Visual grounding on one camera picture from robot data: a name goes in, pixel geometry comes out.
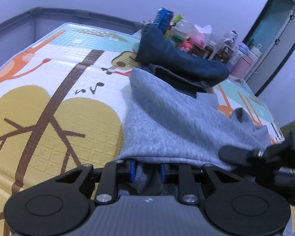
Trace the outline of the olive green chair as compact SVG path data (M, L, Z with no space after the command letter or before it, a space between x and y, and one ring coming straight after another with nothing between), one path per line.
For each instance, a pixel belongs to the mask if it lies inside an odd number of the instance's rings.
M284 138L289 136L289 133L295 130L295 120L280 128Z

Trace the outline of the pink bottle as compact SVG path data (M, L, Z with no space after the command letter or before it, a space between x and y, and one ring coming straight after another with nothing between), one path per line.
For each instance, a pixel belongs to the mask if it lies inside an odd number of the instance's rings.
M252 66L253 60L248 55L244 55L241 60L235 65L234 69L231 72L231 76L244 78Z

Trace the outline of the blue box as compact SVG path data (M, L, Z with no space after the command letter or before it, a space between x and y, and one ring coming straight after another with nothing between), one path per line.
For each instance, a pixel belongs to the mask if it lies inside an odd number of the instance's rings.
M153 24L163 33L165 34L168 30L168 27L171 24L173 19L174 12L171 10L165 9L164 7L160 8L157 12L157 15L154 19Z

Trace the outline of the green lidded jar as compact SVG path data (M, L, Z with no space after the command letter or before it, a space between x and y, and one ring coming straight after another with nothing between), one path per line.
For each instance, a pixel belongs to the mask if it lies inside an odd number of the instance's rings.
M171 41L176 48L179 48L184 43L184 38L179 35L173 35Z

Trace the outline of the dark navy folded garment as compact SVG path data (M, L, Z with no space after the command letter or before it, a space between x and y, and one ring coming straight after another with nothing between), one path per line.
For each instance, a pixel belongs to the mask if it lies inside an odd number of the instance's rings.
M164 38L153 24L141 30L136 62L141 69L168 83L177 91L195 98L229 77L227 67L182 51Z

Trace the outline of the grey playpen fence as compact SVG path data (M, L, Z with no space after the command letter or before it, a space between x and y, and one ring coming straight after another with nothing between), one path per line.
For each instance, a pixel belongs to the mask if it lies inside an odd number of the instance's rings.
M143 24L85 10L35 7L0 23L0 67L15 54L64 23L134 34Z

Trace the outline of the grey knit sweater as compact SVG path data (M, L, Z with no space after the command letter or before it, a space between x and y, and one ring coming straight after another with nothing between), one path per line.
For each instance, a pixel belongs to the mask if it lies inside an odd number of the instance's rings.
M142 69L129 78L131 94L125 116L124 145L119 158L135 159L137 170L131 183L121 186L126 195L166 195L172 186L160 183L158 164L214 164L231 171L218 151L224 146L247 150L270 145L266 126L253 124L238 108L230 117L218 109L217 96L201 93L199 99L176 91L163 80Z

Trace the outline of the colourful foam play mat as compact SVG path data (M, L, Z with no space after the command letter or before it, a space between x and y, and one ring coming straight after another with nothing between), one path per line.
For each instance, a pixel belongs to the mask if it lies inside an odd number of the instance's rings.
M109 205L54 204L58 176L122 160L129 78L141 69L139 43L66 23L2 65L0 235L291 234L291 204L257 184L252 166L226 162L241 181L218 187L202 205L178 202L177 187L161 178L173 192L126 195L120 193L126 183L119 183L118 199ZM266 126L269 146L285 141L267 107L229 78L206 94L217 96L227 117L243 108L254 125Z

